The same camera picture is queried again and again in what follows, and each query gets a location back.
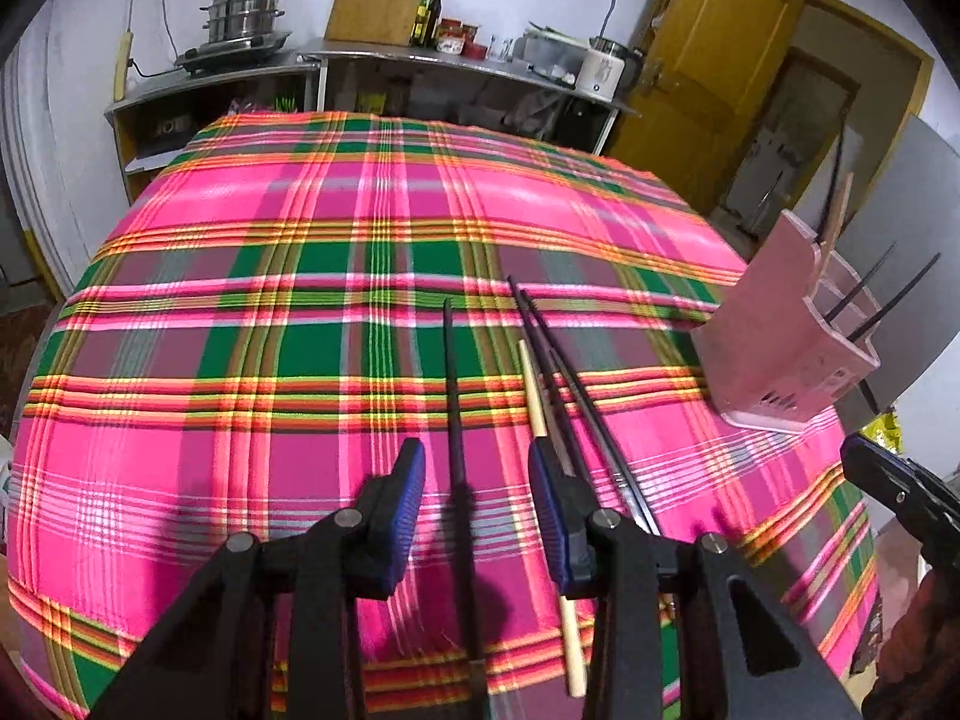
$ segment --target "shelf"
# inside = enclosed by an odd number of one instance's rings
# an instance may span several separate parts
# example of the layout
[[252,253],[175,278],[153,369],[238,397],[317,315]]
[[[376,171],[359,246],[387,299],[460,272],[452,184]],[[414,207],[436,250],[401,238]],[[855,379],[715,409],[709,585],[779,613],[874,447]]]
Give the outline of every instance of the shelf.
[[150,172],[151,170],[161,170],[167,167],[177,157],[184,153],[182,148],[174,148],[172,151],[162,151],[160,154],[154,154],[149,157],[136,157],[124,168],[127,175],[134,175],[138,172]]

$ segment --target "wooden stick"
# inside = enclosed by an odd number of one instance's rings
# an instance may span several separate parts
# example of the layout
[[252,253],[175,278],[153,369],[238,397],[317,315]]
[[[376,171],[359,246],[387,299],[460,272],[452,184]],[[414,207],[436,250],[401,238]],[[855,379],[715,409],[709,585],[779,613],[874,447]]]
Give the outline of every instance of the wooden stick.
[[850,189],[853,186],[853,173],[847,173],[843,181],[843,188],[840,190],[840,196],[830,199],[829,213],[827,214],[827,225],[824,227],[824,240],[820,245],[820,265],[817,269],[817,277],[813,280],[813,286],[810,288],[810,295],[817,290],[817,283],[827,272],[827,266],[830,262],[830,252],[836,246],[837,238],[840,236],[840,228],[843,226],[843,220],[847,215],[847,203],[850,201]]
[[[527,413],[534,437],[546,436],[544,422],[544,401],[536,384],[533,363],[526,341],[517,343],[520,353],[520,367],[523,370],[523,389],[527,395]],[[566,668],[566,691],[573,698],[587,695],[587,664],[584,662],[584,650],[580,645],[580,629],[577,626],[577,610],[573,601],[559,596],[560,630],[563,632],[563,665]]]

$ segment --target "gray panel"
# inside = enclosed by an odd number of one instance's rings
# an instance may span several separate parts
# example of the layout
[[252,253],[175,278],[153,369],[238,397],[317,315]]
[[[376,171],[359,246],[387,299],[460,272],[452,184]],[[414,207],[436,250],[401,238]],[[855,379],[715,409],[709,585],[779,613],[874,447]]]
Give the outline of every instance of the gray panel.
[[[871,283],[884,304],[936,252],[942,259],[880,322],[880,369],[868,382],[880,408],[898,398],[960,331],[960,155],[911,116],[886,170],[841,236],[837,250],[861,274],[891,242],[896,248]],[[849,430],[869,421],[855,392],[837,404]]]

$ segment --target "door handle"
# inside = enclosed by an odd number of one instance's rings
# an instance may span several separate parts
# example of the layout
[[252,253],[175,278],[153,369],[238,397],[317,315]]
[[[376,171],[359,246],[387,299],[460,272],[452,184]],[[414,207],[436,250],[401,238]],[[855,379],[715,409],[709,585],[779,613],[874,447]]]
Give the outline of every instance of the door handle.
[[637,84],[637,92],[640,92],[642,97],[649,97],[650,93],[654,91],[656,81],[659,81],[659,78],[663,73],[664,60],[659,58],[648,59],[643,66],[642,73],[640,74],[640,83]]

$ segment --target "bottle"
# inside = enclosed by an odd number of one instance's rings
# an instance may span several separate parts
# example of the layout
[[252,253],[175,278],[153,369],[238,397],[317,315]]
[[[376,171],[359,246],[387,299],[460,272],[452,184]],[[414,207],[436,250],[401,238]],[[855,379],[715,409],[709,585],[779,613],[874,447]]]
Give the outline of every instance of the bottle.
[[414,28],[410,32],[410,45],[411,46],[422,46],[424,45],[424,31],[426,30],[426,16],[427,16],[427,1],[421,0],[421,3],[416,6],[416,18],[414,19]]
[[421,45],[429,46],[431,49],[437,45],[437,25],[440,23],[440,0],[431,0],[427,6],[426,30],[424,30],[424,42]]

